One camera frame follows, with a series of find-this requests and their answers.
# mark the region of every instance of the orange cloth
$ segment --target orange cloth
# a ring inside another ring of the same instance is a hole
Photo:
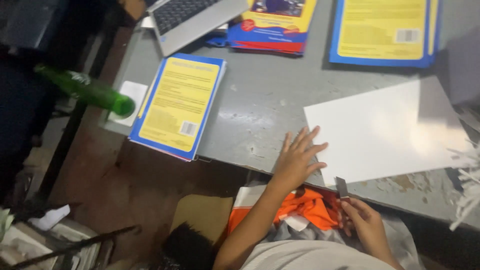
[[[326,231],[338,228],[338,205],[336,203],[336,193],[326,190],[316,192],[305,188],[305,193],[303,195],[298,196],[297,194],[290,193],[283,200],[273,221],[275,226],[278,225],[281,219],[284,219],[287,216],[300,215],[308,219],[321,230]],[[329,207],[325,206],[324,201],[329,204]],[[249,204],[251,205],[243,206],[241,203],[238,203],[237,201],[235,202],[236,206],[233,207],[228,220],[228,234],[230,234],[248,214],[253,206],[251,201]]]

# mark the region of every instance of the barcode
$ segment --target barcode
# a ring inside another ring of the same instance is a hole
[[[396,43],[417,43],[420,41],[420,29],[397,29]]]
[[[197,130],[197,125],[188,121],[183,121],[181,124],[180,134],[187,136],[195,136],[195,131]]]

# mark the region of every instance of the wooden floor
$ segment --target wooden floor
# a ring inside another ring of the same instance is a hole
[[[131,30],[121,29],[100,78],[112,83]],[[131,143],[98,126],[89,107],[49,201],[74,203],[72,218],[98,233],[141,224],[139,235],[117,238],[112,261],[148,259],[168,235],[177,202],[188,194],[235,196],[248,170],[212,161],[183,162]]]

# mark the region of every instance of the worn table surface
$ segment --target worn table surface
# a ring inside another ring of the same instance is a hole
[[[306,125],[304,106],[428,74],[437,74],[449,90],[447,50],[443,50],[436,64],[427,70],[328,63],[333,9],[332,0],[318,1],[302,58],[240,53],[226,48],[192,46],[193,49],[185,49],[188,53],[228,62],[198,148],[199,155],[273,172],[285,132],[297,131]],[[479,13],[480,1],[445,1],[440,48],[445,49],[449,40],[479,26]],[[125,80],[150,85],[161,58],[153,32],[137,28],[114,86],[118,88]],[[103,125],[123,134],[130,131],[110,122]],[[310,177],[308,182],[324,185],[319,174]],[[460,196],[445,170],[353,183],[348,189],[378,203],[446,221],[455,219],[455,201]],[[472,212],[466,223],[480,228],[480,210]]]

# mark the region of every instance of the hand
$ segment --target hand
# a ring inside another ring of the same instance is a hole
[[[398,264],[388,246],[384,223],[380,214],[360,200],[350,198],[350,202],[351,204],[345,201],[340,203],[349,218],[346,223],[345,218],[340,218],[339,223],[342,221],[340,227],[344,228],[345,233],[348,230],[347,235],[349,234],[349,236],[351,236],[349,230],[354,228],[368,254],[390,265]]]
[[[276,161],[274,176],[267,187],[286,196],[305,182],[315,170],[327,166],[324,162],[309,165],[312,157],[328,146],[328,143],[324,143],[308,147],[319,130],[320,127],[316,126],[312,132],[307,134],[307,127],[302,128],[291,145],[292,134],[288,132],[285,135],[282,151]]]

